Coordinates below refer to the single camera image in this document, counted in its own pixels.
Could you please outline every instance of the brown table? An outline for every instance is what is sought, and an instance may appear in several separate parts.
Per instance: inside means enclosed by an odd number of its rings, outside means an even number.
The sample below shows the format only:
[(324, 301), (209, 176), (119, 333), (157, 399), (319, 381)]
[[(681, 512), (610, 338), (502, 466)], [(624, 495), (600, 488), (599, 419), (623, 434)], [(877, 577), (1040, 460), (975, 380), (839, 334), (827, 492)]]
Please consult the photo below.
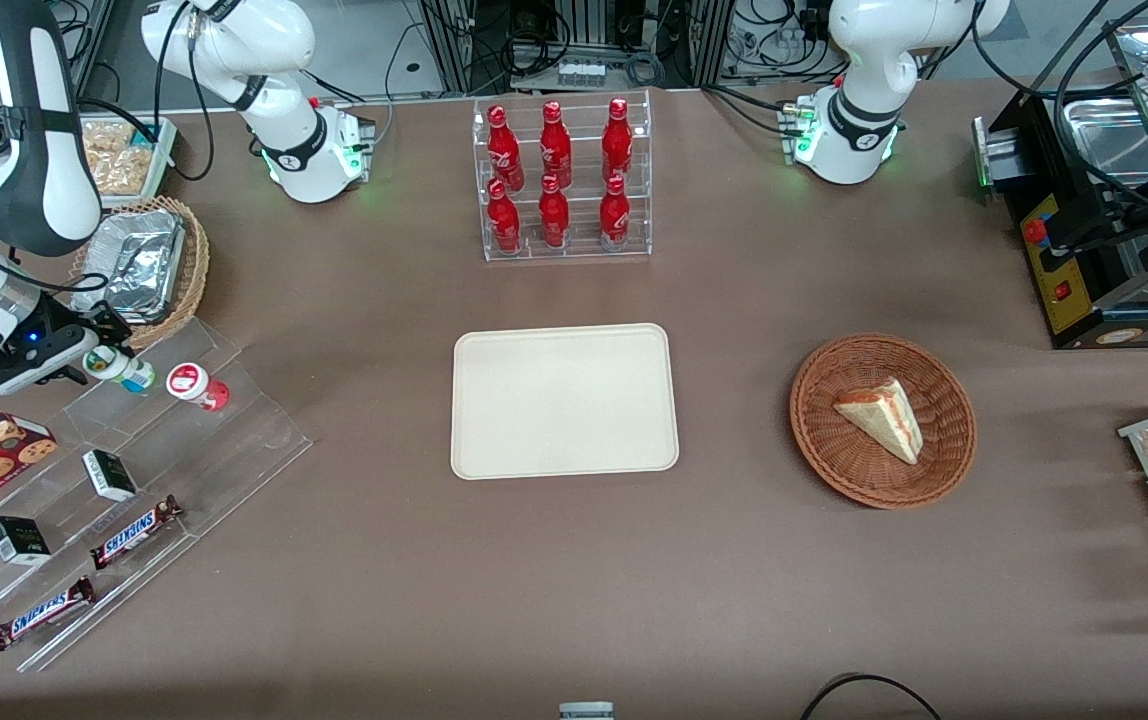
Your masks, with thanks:
[[(532, 720), (606, 698), (623, 720), (781, 719), (859, 669), (955, 719), (1148, 717), (1148, 496), (1115, 436), (1148, 416), (1148, 351), (1048, 350), (974, 181), (970, 119), (1004, 100), (928, 83), (898, 154), (844, 188), (707, 96), (656, 92), (656, 256), (543, 268), (481, 258), (470, 102), (402, 106), (377, 178), (326, 206), (286, 199), (217, 117), (212, 177), (177, 192), (214, 242), (200, 313), (317, 446), (49, 669), (0, 665), (0, 717)], [(633, 322), (670, 336), (675, 469), (453, 477), (458, 336)], [(970, 392), (977, 462), (939, 505), (856, 506), (790, 439), (797, 365), (859, 331)], [(76, 392), (0, 409), (47, 418)]]

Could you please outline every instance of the brown wicker basket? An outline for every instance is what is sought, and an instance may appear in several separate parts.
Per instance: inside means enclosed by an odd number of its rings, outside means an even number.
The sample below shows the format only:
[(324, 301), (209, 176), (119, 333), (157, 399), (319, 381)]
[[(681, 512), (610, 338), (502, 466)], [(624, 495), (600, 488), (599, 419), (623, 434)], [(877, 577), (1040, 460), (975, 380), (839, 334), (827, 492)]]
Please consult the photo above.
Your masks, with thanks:
[[(836, 413), (836, 396), (898, 378), (925, 447), (916, 465), (886, 451)], [(923, 348), (889, 334), (831, 341), (804, 362), (792, 382), (790, 418), (806, 460), (831, 487), (889, 510), (943, 500), (970, 471), (977, 446), (974, 408), (957, 378)]]
[[(152, 198), (140, 200), (131, 206), (111, 209), (111, 212), (146, 212), (149, 210), (170, 210), (177, 212), (187, 223), (187, 234), (183, 241), (183, 257), (178, 260), (178, 279), (174, 281), (173, 307), (170, 315), (155, 325), (131, 325), (134, 335), (130, 338), (130, 347), (142, 350), (155, 341), (164, 340), (183, 328), (184, 323), (196, 313), (200, 300), (205, 295), (205, 273), (209, 272), (209, 238), (205, 229), (200, 227), (196, 215), (183, 202), (172, 198)], [(72, 261), (72, 279), (79, 278), (85, 265), (85, 249), (82, 247)]]

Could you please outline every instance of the clear acrylic display stand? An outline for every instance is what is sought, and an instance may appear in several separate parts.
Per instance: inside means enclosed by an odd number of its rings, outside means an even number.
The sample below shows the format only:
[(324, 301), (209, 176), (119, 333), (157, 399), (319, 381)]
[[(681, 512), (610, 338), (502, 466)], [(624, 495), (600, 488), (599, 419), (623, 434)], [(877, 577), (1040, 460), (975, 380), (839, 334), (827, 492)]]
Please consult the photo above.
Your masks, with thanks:
[[(628, 243), (620, 251), (602, 249), (602, 198), (605, 198), (605, 178), (602, 176), (602, 133), (610, 117), (610, 100), (623, 96), (628, 101), (628, 124), (633, 126), (633, 169), (626, 177), (625, 194), (633, 212), (628, 215)], [(564, 260), (619, 258), (619, 256), (650, 255), (653, 250), (651, 215), (650, 138), (653, 126), (647, 92), (619, 92), (619, 94), (561, 95), (561, 115), (571, 132), (574, 150), (574, 183), (566, 188), (571, 204), (571, 238), (564, 250), (552, 250), (543, 242), (538, 217), (538, 196), (542, 195), (543, 163), (538, 138), (543, 132), (543, 109), (540, 102), (523, 96), (515, 99), (478, 100), (473, 113), (472, 149), (478, 169), (478, 203), (481, 206), (481, 237), (487, 261), (494, 260)], [(517, 255), (504, 255), (492, 240), (490, 215), (486, 208), (490, 195), (486, 184), (492, 178), (490, 164), (490, 123), (486, 110), (502, 104), (507, 110), (507, 124), (520, 142), (520, 165), (525, 171), (522, 191), (511, 193), (520, 212), (522, 249)]]
[[(42, 669), (57, 659), (312, 444), (263, 395), (236, 353), (226, 338), (193, 319), (139, 355), (157, 370), (157, 382), (144, 395), (101, 382), (47, 421), (61, 450), (44, 469), (0, 491), (0, 514), (36, 520), (52, 557), (28, 568), (0, 556), (0, 624), (24, 616), (82, 575), (90, 575), (98, 603), (1, 652), (18, 671)], [(231, 388), (231, 401), (219, 413), (177, 401), (164, 389), (164, 376), (183, 361), (195, 361)], [(95, 495), (82, 465), (82, 456), (94, 447), (125, 462), (138, 487), (134, 500), (118, 503)], [(95, 571), (91, 548), (166, 495), (176, 497), (184, 514), (109, 568)]]

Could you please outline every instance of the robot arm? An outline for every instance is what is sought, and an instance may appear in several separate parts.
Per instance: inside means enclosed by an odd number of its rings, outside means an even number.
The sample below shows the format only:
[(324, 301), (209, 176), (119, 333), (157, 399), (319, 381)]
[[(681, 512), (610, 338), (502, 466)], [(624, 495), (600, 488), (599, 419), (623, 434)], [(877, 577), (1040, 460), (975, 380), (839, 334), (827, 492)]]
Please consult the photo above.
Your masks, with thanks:
[(0, 0), (0, 240), (44, 256), (75, 251), (102, 214), (62, 47), (47, 6)]
[[(79, 249), (102, 215), (62, 47), (40, 0), (0, 0), (0, 241), (44, 256)], [(108, 336), (0, 254), (0, 395), (51, 377), (76, 379), (67, 363)]]
[(360, 127), (335, 108), (318, 108), (292, 76), (312, 61), (317, 42), (297, 3), (164, 0), (144, 10), (141, 31), (148, 53), (164, 68), (194, 76), (240, 111), (263, 145), (273, 181), (292, 199), (331, 200), (369, 178), (363, 138), (373, 137), (373, 127)]
[(988, 34), (1008, 9), (1009, 0), (835, 0), (828, 28), (850, 54), (850, 69), (839, 88), (802, 96), (815, 117), (798, 123), (804, 137), (797, 163), (827, 181), (872, 177), (916, 87), (918, 68), (909, 51), (953, 45), (972, 22), (979, 36)]

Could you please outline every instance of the red bottle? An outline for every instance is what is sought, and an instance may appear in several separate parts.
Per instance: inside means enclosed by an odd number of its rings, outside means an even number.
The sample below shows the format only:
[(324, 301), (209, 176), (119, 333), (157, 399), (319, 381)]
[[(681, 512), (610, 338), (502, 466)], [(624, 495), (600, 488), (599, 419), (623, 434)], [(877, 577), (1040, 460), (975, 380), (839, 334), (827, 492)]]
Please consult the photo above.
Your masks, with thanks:
[(628, 214), (633, 207), (623, 195), (623, 176), (611, 176), (602, 198), (602, 247), (620, 251), (628, 245)]
[(554, 100), (543, 104), (543, 136), (538, 138), (543, 152), (543, 172), (556, 176), (563, 188), (574, 183), (574, 156), (571, 132), (561, 121), (561, 104)]
[(515, 255), (520, 251), (520, 215), (515, 212), (515, 202), (507, 198), (507, 188), (498, 178), (490, 178), (490, 204), (486, 212), (490, 215), (490, 230), (498, 245), (498, 251), (504, 255)]
[(633, 129), (628, 127), (628, 101), (622, 96), (610, 100), (610, 123), (602, 136), (602, 173), (610, 181), (614, 173), (628, 176), (633, 168)]
[(486, 117), (490, 119), (490, 163), (495, 176), (507, 184), (507, 189), (519, 192), (525, 187), (525, 171), (520, 169), (520, 142), (507, 127), (506, 110), (502, 104), (492, 104)]
[(564, 250), (571, 240), (571, 204), (561, 193), (556, 173), (543, 176), (543, 196), (538, 199), (538, 215), (543, 218), (543, 242), (552, 250)]

